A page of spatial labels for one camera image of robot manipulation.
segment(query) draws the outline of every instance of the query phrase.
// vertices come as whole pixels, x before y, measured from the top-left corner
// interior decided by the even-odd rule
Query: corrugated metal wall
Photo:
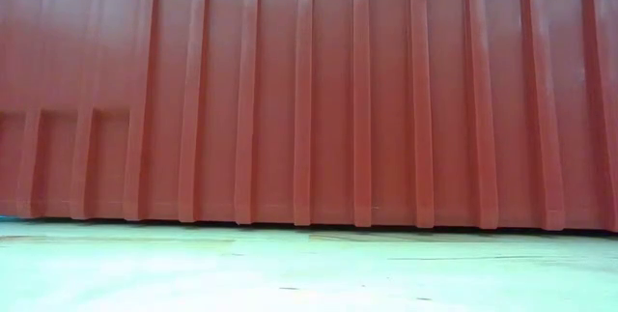
[[[0,214],[618,231],[618,0],[0,17]]]

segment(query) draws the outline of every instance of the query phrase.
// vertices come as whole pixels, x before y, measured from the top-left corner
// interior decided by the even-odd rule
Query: vertical ridge
[[[416,226],[435,225],[434,149],[429,71],[427,0],[410,2],[410,65],[413,101],[414,185]]]
[[[87,219],[88,208],[86,187],[90,168],[91,142],[93,134],[94,108],[92,101],[80,106],[77,114],[75,148],[70,179],[70,217]]]
[[[618,147],[616,146],[616,94],[611,88],[609,35],[604,0],[582,0],[584,39],[586,40],[586,71],[591,82],[595,118],[600,132],[600,154],[604,174],[605,229],[618,232]]]
[[[295,60],[294,223],[311,224],[313,0],[298,0]]]
[[[522,0],[523,50],[533,102],[539,192],[543,200],[542,227],[562,230],[565,226],[564,186],[550,66],[548,18],[543,4],[543,0]]]
[[[254,112],[257,78],[258,10],[260,0],[244,0],[239,72],[239,121],[237,129],[235,219],[252,222]]]
[[[150,68],[153,48],[153,24],[155,23],[155,0],[140,0],[135,32],[134,102],[129,110],[128,142],[126,146],[125,195],[123,212],[126,220],[141,220],[143,200],[141,182],[144,173],[144,139],[149,97]]]
[[[498,226],[498,195],[493,137],[492,85],[485,0],[465,0],[466,75],[471,102],[474,192],[477,221],[482,229]]]
[[[207,1],[191,0],[189,36],[184,78],[183,128],[178,185],[178,213],[182,222],[198,220],[196,213],[196,163],[200,108],[202,108],[202,60],[206,49]]]
[[[30,71],[32,84],[45,78],[48,64],[47,53],[49,40],[44,34],[45,19],[49,18],[49,10],[53,0],[39,0],[37,9],[37,23],[42,42],[35,47],[35,67]],[[27,102],[29,109],[26,111],[24,123],[23,143],[21,148],[21,161],[17,177],[16,200],[17,214],[21,217],[36,217],[43,214],[41,208],[34,205],[35,183],[37,182],[37,164],[40,157],[40,133],[42,125],[42,98],[41,89],[33,88],[32,96]]]
[[[40,109],[32,109],[26,113],[16,188],[17,214],[21,217],[39,216],[33,204],[33,193],[39,157],[41,116]]]
[[[86,45],[98,45],[100,19],[103,0],[91,0],[86,29]],[[90,47],[84,50],[85,62],[82,68],[82,91],[77,111],[77,127],[75,133],[75,148],[70,178],[70,217],[87,219],[90,217],[87,200],[88,173],[92,149],[93,124],[95,119],[95,103],[93,89],[98,79],[91,74],[100,74],[100,47]]]
[[[372,224],[369,0],[353,0],[352,19],[354,225],[368,227]]]

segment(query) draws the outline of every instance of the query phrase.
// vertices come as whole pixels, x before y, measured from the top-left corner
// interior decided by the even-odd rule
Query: shipping container
[[[0,0],[0,214],[618,231],[618,0]]]

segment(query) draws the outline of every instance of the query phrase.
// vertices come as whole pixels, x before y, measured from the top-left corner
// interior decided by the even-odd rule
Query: green floor
[[[618,238],[0,219],[0,311],[617,311]]]

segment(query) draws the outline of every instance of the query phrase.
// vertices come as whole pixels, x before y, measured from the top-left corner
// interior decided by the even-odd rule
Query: container panel
[[[0,214],[618,231],[618,0],[0,0]]]

